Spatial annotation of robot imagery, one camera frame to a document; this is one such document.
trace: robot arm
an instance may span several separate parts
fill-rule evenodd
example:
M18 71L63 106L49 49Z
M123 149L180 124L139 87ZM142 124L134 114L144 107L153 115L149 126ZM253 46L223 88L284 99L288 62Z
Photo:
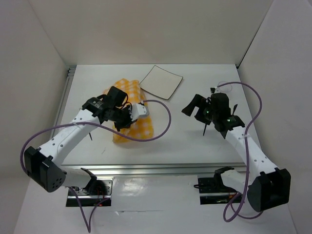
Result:
M214 128L236 149L245 164L245 138L248 138L250 177L247 198L255 211L260 212L287 203L291 181L289 172L286 169L280 170L268 159L255 141L249 135L245 135L244 122L234 115L237 105L231 113L227 95L215 93L214 88L211 90L212 95L208 98L195 95L192 102L182 112L191 116L194 108L198 107L195 118L205 123L205 126L212 122ZM216 170L214 179L218 186L230 187L243 193L245 176L232 167Z
M90 122L102 124L114 122L118 131L129 128L138 118L148 116L148 109L143 103L123 104L127 94L116 87L111 87L107 95L89 99L72 120L72 126L64 128L55 137L37 149L29 147L24 153L27 174L46 191L53 192L60 186L75 186L88 192L101 181L90 171L81 169L62 170L61 165L67 155L97 126L75 124Z

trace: purple wire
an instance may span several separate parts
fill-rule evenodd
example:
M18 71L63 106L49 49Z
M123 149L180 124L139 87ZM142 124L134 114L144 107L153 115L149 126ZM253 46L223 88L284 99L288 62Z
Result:
M252 123L258 118L258 116L260 115L261 113L261 110L262 110L262 99L259 95L259 93L253 88L251 87L250 85L246 84L246 83L242 83L242 82L238 82L238 81L233 81L233 82L228 82L228 83L225 83L225 84L221 84L221 85L218 85L218 87L222 87L224 85L228 85L228 84L241 84L241 85L244 85L244 86L247 86L248 88L250 88L252 91L254 91L254 93L257 95L258 99L259 99L259 111L258 113L253 117L253 119L249 122L249 124L247 125L246 129L245 129L245 134L247 134L250 126L252 125ZM231 222L233 221L237 216L239 217L242 217L244 219L254 219L254 218L257 218L259 217L262 213L259 213L258 215L254 216L254 217L244 217L242 215L239 214L240 210L242 209L243 205L244 205L244 201L245 201L245 198L246 198L246 194L247 194L247 189L248 189L248 181L249 181L249 171L250 171L250 159L249 159L249 149L248 149L248 139L247 137L245 137L245 146L246 146L246 178L245 178L245 186L244 186L244 191L243 191L243 194L242 194L242 200L241 202L239 203L239 206L237 208L237 210L235 211L234 208L232 207L233 211L234 211L234 215L232 217L230 217L229 219L226 218L226 212L227 212L227 209L230 205L232 205L232 203L234 202L234 200L236 198L238 198L241 193L237 193L230 201L228 204L226 204L225 208L224 208L224 211L223 211L223 219L225 222Z
M68 188L69 188L69 190L75 195L76 200L77 200L77 203L78 203L79 208L80 208L80 211L81 211L81 214L82 214L82 217L83 217L83 220L84 220L84 222L85 222L85 224L86 224L88 233L91 233L91 218L92 218L92 215L93 215L94 211L96 210L96 208L97 208L100 204L102 204L104 201L108 200L108 198L107 198L107 199L103 199L102 201L98 202L98 203L93 207L93 209L92 209L92 211L91 211L91 214L90 214L90 217L89 217L89 223L88 223L87 218L86 218L86 215L84 214L84 211L83 211L83 208L82 208L80 199L79 199L79 197L77 196L77 193L75 192L75 190L74 190L72 187L68 187Z
M231 204L231 208L232 208L232 211L235 212L235 209L233 207L233 204ZM241 217L243 219L255 219L255 218L258 218L260 215L262 215L263 211L259 212L256 216L253 216L253 217L245 217L245 216L242 216L240 214L238 214L237 216L238 217Z
M106 130L108 130L108 131L110 131L110 132L112 132L112 133L115 133L115 134L117 134L117 135L119 135L119 136L121 136L121 137L124 137L124 138L126 138L126 139L128 139L128 140L133 140L133 141L147 142L147 141L156 140L156 139L162 137L163 135L165 135L165 133L168 131L168 129L169 129L170 125L171 125L171 113L170 113L169 108L168 108L164 103L162 103L161 101L158 101L158 100L145 100L144 102L157 102L157 103L163 105L163 106L166 108L167 112L168 112L168 116L169 116L168 125L167 125L166 129L165 129L161 134L159 134L158 136L153 137L153 138L150 138L150 139L136 139L136 138L133 138L133 137L130 137L130 136L126 136L126 135L124 135L124 134L121 134L121 133L119 133L119 132L117 132L117 131L115 131L115 130L113 130L113 129L111 129L111 128L102 126L102 125L97 124L97 123L91 123L91 122L67 123L67 124L62 124L62 125L54 126L54 127L51 127L51 128L47 128L47 129L41 130L40 132L37 132L36 134L32 135L32 136L24 143L24 145L23 145L23 147L22 147L22 149L21 149L21 152L20 152L20 156L19 156L20 165L21 165L23 171L27 174L27 170L26 170L26 168L25 168L25 165L24 165L24 162L23 162L23 158L24 158L24 151L25 151L27 145L29 144L29 142L30 142L31 140L33 140L34 138L36 138L37 136L39 136L39 135L41 135L41 134L43 134L43 133L45 133L45 132L51 131L51 130L53 130L53 129L64 128L64 127L70 127L70 126L81 125L81 124L89 124L89 125L97 126L97 127L99 127L99 128L106 129Z

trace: purple cable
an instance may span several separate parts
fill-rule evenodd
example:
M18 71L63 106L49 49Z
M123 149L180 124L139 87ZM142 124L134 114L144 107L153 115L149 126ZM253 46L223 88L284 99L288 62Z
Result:
M252 123L258 118L258 116L260 115L260 112L262 110L262 99L259 95L259 93L253 88L251 87L250 85L246 84L246 83L242 83L242 82L238 82L238 81L233 81L233 82L228 82L228 83L225 83L225 84L221 84L221 85L218 85L218 87L222 87L224 85L228 85L228 84L241 84L241 85L244 85L244 86L247 86L248 88L250 88L252 91L254 91L254 93L257 95L258 99L259 99L259 111L258 113L255 115L255 117L253 117L253 119L249 122L249 124L247 125L246 129L245 129L245 134L247 134L250 126L252 125ZM239 206L237 208L237 210L235 211L233 206L232 206L232 203L234 202L234 200L236 198L238 198L241 193L237 193L230 201L228 204L226 204L225 208L224 208L224 211L223 211L223 219L225 222L231 222L233 221L237 216L241 217L241 218L244 218L244 219L254 219L254 218L257 218L259 217L262 212L260 212L258 215L254 216L254 217L244 217L242 215L239 214L240 210L242 209L243 205L244 205L244 201L245 201L245 198L246 198L246 194L247 194L247 189L248 189L248 181L249 181L249 171L250 171L250 159L249 159L249 149L248 149L248 139L247 137L245 138L245 146L246 146L246 178L245 178L245 186L244 186L244 191L243 191L243 194L242 194L242 200L241 202L239 203ZM226 212L227 212L227 209L229 206L232 206L232 209L234 211L234 215L227 219L226 218Z
M157 103L163 105L163 106L166 108L167 112L168 112L168 116L169 116L168 125L167 125L166 129L165 129L161 134L159 134L158 136L153 137L153 138L150 138L150 139L135 139L135 138L132 138L132 137L130 137L130 136L126 136L126 135L124 135L124 134L121 134L121 133L119 133L119 132L117 132L117 131L115 131L115 130L113 130L113 129L111 129L111 128L102 126L102 125L97 124L97 123L91 123L91 122L67 123L67 124L62 124L62 125L54 126L54 127L51 127L51 128L47 128L47 129L41 130L40 132L37 132L36 134L32 135L32 136L25 142L25 144L23 145L23 147L22 147L22 149L21 149L20 156L19 156L20 165L21 165L23 171L27 174L27 170L26 170L26 168L25 168L25 165L24 165L24 162L23 162L23 158L24 158L24 151L25 151L27 145L29 144L29 142L30 142L31 140L33 140L34 138L36 138L37 136L39 136L39 135L41 135L41 134L43 134L43 133L45 133L45 132L51 131L51 130L53 130L53 129L64 128L64 127L70 127L70 126L73 126L73 125L76 125L76 124L77 124L77 125L89 124L89 125L97 126L97 127L99 127L99 128L106 129L106 130L108 130L108 131L110 131L110 132L112 132L112 133L115 133L115 134L117 134L117 135L119 135L119 136L121 136L121 137L124 137L124 138L126 138L126 139L128 139L128 140L133 140L133 141L147 142L147 141L156 140L156 139L162 137L163 135L165 135L165 133L168 131L168 129L169 129L170 125L171 125L171 113L170 113L169 108L168 108L164 103L162 103L161 101L158 101L158 100L145 100L144 102L157 102Z
M83 208L82 208L82 205L81 205L81 202L80 202L79 197L77 196L75 190L74 190L72 187L68 187L68 188L69 188L69 190L75 195L76 200L77 200L77 203L78 203L79 208L80 208L80 211L81 211L81 214L82 214L82 217L83 217L83 220L84 220L84 222L85 222L85 224L86 224L88 233L91 233L91 218L92 218L92 215L93 215L94 211L96 210L96 208L97 208L100 204L102 204L104 201L108 200L108 198L107 198L107 199L103 199L102 201L98 202L98 203L93 207L93 209L92 209L92 211L91 211L91 214L90 214L90 217L89 217L89 223L88 223L87 218L86 218L86 215L84 214L84 211L83 211Z

